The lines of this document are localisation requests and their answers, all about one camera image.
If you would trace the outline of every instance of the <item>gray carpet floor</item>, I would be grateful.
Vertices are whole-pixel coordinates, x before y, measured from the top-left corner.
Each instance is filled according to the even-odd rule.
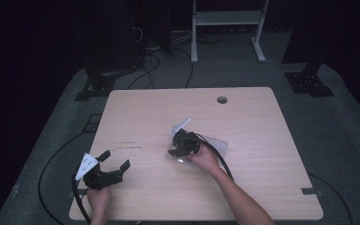
[[[305,64],[280,63],[290,33],[262,33],[262,50],[267,59],[264,64],[257,60],[251,36],[228,35],[216,44],[200,44],[199,62],[193,66],[182,51],[173,50],[173,55],[155,52],[153,55],[160,63],[151,72],[153,78],[144,76],[130,89],[185,88],[191,71],[188,88],[272,88],[310,173],[311,183],[322,192],[319,200],[324,211],[319,221],[276,221],[276,224],[360,224],[360,105],[341,76],[326,65],[320,68],[318,76],[330,87],[334,97],[295,94],[284,73],[301,71]],[[190,52],[189,43],[176,48]],[[156,57],[144,57],[147,69],[158,64]],[[144,72],[140,68],[118,78],[114,89],[127,89]],[[85,224],[68,217],[73,197],[70,175],[94,140],[95,133],[82,134],[83,128],[91,114],[103,113],[107,100],[106,97],[91,97],[87,101],[74,101],[86,81],[83,69],[74,74],[0,212],[0,224],[56,224],[42,207],[38,197],[39,182],[40,194],[52,215],[64,224]],[[190,224],[186,220],[144,224]],[[136,224],[136,221],[109,221],[109,224]]]

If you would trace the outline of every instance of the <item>white triangular bracket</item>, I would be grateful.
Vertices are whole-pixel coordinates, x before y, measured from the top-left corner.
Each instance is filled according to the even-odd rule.
[[[80,169],[75,176],[75,180],[80,180],[85,174],[92,170],[96,165],[98,165],[98,160],[89,154],[85,153],[81,162]]]
[[[183,126],[185,126],[186,123],[188,123],[188,121],[190,121],[190,120],[191,120],[190,118],[187,118],[187,119],[183,120],[182,122],[174,125],[172,127],[171,132],[169,133],[169,136],[174,137],[174,134],[176,134],[177,131],[179,131],[181,128],[183,128]]]

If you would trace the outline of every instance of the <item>table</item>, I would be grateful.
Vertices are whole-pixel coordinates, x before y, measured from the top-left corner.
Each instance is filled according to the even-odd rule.
[[[127,159],[131,167],[112,186],[110,219],[234,220],[207,173],[166,158],[169,132],[185,118],[191,118],[185,130],[228,143],[225,160],[235,182],[273,219],[323,217],[317,196],[303,194],[312,185],[273,91],[235,87],[111,92],[90,154],[111,150],[104,172]],[[90,213],[86,198],[83,205]],[[75,202],[69,216],[83,219]]]
[[[264,0],[262,10],[238,11],[197,11],[197,0],[192,2],[192,39],[191,62],[198,62],[197,26],[199,25],[245,25],[257,24],[256,37],[252,37],[253,48],[260,63],[265,63],[265,57],[260,46],[260,37],[263,30],[265,15],[269,0]]]

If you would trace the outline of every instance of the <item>dark background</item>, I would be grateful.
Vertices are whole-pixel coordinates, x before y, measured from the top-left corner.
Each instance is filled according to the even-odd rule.
[[[169,27],[190,27],[191,1],[115,2],[124,4],[126,9],[114,11],[128,13],[127,22],[116,25],[146,26],[150,32],[146,35],[161,38],[157,42],[167,47],[170,39],[165,34],[169,34]],[[261,3],[219,1],[217,10],[254,9]],[[120,45],[127,51],[118,49],[121,37],[129,36],[131,28],[118,28],[122,33],[117,35],[116,45],[105,52],[105,30],[95,26],[98,20],[88,4],[88,1],[0,1],[0,208],[71,77],[79,69],[100,65],[102,61],[114,68],[137,64],[134,57],[140,50],[138,46]],[[209,5],[210,1],[199,0],[200,10]],[[360,1],[271,1],[264,30],[282,32],[291,28],[293,33],[283,63],[307,62],[311,50],[318,49],[323,62],[343,77],[360,103]],[[157,30],[162,34],[154,37]]]

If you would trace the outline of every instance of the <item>human arm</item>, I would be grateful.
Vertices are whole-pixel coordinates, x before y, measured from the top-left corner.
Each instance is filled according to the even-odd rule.
[[[92,207],[91,225],[106,224],[108,219],[108,209],[111,202],[111,188],[104,187],[101,190],[89,188],[87,190],[87,200]]]
[[[212,150],[201,144],[200,151],[187,158],[217,182],[238,224],[274,224],[267,212],[218,166],[218,158]]]

